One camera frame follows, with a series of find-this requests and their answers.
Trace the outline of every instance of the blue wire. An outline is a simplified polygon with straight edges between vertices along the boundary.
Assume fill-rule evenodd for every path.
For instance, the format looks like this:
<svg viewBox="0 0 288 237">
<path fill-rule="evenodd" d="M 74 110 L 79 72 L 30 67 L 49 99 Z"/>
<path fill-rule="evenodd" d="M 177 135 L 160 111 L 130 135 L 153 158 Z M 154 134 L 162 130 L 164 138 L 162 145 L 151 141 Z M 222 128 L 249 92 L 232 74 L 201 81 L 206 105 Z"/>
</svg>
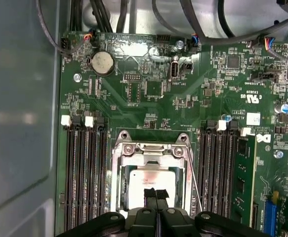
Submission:
<svg viewBox="0 0 288 237">
<path fill-rule="evenodd" d="M 273 44 L 273 41 L 275 40 L 276 38 L 272 38 L 269 42 L 269 48 L 271 48 L 272 44 Z"/>
<path fill-rule="evenodd" d="M 199 38 L 196 36 L 192 36 L 192 39 L 194 39 L 195 43 L 197 44 L 199 42 Z"/>
</svg>

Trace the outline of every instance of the blue slot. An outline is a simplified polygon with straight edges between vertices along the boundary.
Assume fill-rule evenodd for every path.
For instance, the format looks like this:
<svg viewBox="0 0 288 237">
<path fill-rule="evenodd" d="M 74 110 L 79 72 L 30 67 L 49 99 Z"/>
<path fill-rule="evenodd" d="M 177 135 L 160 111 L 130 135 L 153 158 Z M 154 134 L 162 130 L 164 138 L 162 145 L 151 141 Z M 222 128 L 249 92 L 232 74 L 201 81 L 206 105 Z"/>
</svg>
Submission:
<svg viewBox="0 0 288 237">
<path fill-rule="evenodd" d="M 273 202 L 266 202 L 263 232 L 272 237 L 276 236 L 277 209 Z"/>
</svg>

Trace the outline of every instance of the motherboard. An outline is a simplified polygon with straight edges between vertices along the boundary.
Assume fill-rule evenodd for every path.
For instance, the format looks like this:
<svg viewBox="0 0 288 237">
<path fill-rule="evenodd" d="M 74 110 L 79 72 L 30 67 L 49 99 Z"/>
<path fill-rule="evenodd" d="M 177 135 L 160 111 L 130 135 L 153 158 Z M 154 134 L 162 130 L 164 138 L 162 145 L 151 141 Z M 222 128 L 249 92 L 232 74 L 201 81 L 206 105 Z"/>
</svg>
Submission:
<svg viewBox="0 0 288 237">
<path fill-rule="evenodd" d="M 288 61 L 263 45 L 97 33 L 62 58 L 59 107 L 56 234 L 155 188 L 191 217 L 288 236 Z"/>
</svg>

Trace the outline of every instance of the white connector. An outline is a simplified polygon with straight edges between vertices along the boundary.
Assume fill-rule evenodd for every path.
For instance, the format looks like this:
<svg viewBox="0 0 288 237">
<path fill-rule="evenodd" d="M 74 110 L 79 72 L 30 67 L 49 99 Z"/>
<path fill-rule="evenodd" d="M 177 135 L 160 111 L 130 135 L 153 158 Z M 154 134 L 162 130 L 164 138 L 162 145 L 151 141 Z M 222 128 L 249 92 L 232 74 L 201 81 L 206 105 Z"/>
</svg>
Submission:
<svg viewBox="0 0 288 237">
<path fill-rule="evenodd" d="M 216 125 L 216 131 L 225 131 L 227 129 L 226 127 L 226 121 L 225 120 L 219 120 Z"/>
<path fill-rule="evenodd" d="M 60 124 L 65 126 L 65 127 L 70 127 L 70 125 L 71 125 L 70 116 L 69 115 L 62 115 Z"/>
<path fill-rule="evenodd" d="M 251 134 L 251 128 L 250 127 L 242 127 L 241 128 L 241 137 L 246 137 L 247 135 Z"/>
<path fill-rule="evenodd" d="M 84 120 L 84 124 L 86 127 L 91 127 L 93 128 L 94 125 L 94 119 L 92 116 L 86 116 Z"/>
</svg>

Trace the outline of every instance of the wire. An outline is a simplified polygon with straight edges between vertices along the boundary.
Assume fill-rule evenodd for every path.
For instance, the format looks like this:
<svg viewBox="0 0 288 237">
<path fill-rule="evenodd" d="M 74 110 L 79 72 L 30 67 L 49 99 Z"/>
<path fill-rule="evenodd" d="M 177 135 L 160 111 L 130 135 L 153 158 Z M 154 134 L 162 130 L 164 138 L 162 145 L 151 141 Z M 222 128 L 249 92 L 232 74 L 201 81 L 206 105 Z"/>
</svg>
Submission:
<svg viewBox="0 0 288 237">
<path fill-rule="evenodd" d="M 74 48 L 72 48 L 70 50 L 66 50 L 66 49 L 63 49 L 62 47 L 60 47 L 54 41 L 53 37 L 50 35 L 50 32 L 49 32 L 49 30 L 48 30 L 48 28 L 46 26 L 46 23 L 44 21 L 43 13 L 41 11 L 41 1 L 40 0 L 36 0 L 35 4 L 36 4 L 36 10 L 38 12 L 38 17 L 39 17 L 39 20 L 40 20 L 41 27 L 42 27 L 42 29 L 44 31 L 45 36 L 47 37 L 48 41 L 53 45 L 53 47 L 55 49 L 57 49 L 60 53 L 65 54 L 65 55 L 70 55 L 70 54 L 73 54 L 74 52 L 76 52 L 81 47 L 81 45 L 83 44 L 84 40 L 79 42 Z"/>
<path fill-rule="evenodd" d="M 116 33 L 123 33 L 127 15 L 128 0 L 121 0 L 120 17 L 116 26 Z"/>
<path fill-rule="evenodd" d="M 103 21 L 103 24 L 107 30 L 107 32 L 109 33 L 112 33 L 113 30 L 112 30 L 112 26 L 111 26 L 111 23 L 110 23 L 110 19 L 109 19 L 109 16 L 108 16 L 108 13 L 105 9 L 105 6 L 103 4 L 103 1 L 102 0 L 95 0 L 96 1 L 96 4 L 101 12 L 101 16 L 102 16 L 102 21 Z"/>
<path fill-rule="evenodd" d="M 238 43 L 238 42 L 242 42 L 242 41 L 249 41 L 249 40 L 253 40 L 256 39 L 258 36 L 260 35 L 269 35 L 275 31 L 278 31 L 280 29 L 282 29 L 285 26 L 288 26 L 288 19 L 284 20 L 283 22 L 273 25 L 271 27 L 268 27 L 266 29 L 260 30 L 260 31 L 256 31 L 250 34 L 246 34 L 243 36 L 237 36 L 237 37 L 233 37 L 233 38 L 222 38 L 222 39 L 218 39 L 218 38 L 209 38 L 206 37 L 200 24 L 199 21 L 195 15 L 191 0 L 180 0 L 181 3 L 181 7 L 183 9 L 183 12 L 187 18 L 187 20 L 189 21 L 191 27 L 193 28 L 194 32 L 196 32 L 199 36 L 200 42 L 203 44 L 212 44 L 212 45 L 224 45 L 224 44 L 233 44 L 233 43 Z"/>
<path fill-rule="evenodd" d="M 224 0 L 218 0 L 217 2 L 217 15 L 218 15 L 219 24 L 221 25 L 225 35 L 228 38 L 235 37 L 231 29 L 229 28 L 226 18 L 225 18 Z"/>
<path fill-rule="evenodd" d="M 179 30 L 176 30 L 174 27 L 172 27 L 165 19 L 161 16 L 157 5 L 156 5 L 156 0 L 152 0 L 152 7 L 153 7 L 153 13 L 156 17 L 156 19 L 159 21 L 160 24 L 162 24 L 164 27 L 166 27 L 168 30 L 171 32 L 175 33 L 178 36 L 183 36 L 185 38 L 189 38 L 191 35 L 183 33 Z"/>
<path fill-rule="evenodd" d="M 95 16 L 96 22 L 98 24 L 99 30 L 101 32 L 106 32 L 105 27 L 104 27 L 103 22 L 102 22 L 102 17 L 101 17 L 99 8 L 98 8 L 97 4 L 95 3 L 95 0 L 90 0 L 90 3 L 91 3 L 91 7 L 93 10 L 93 14 Z"/>
</svg>

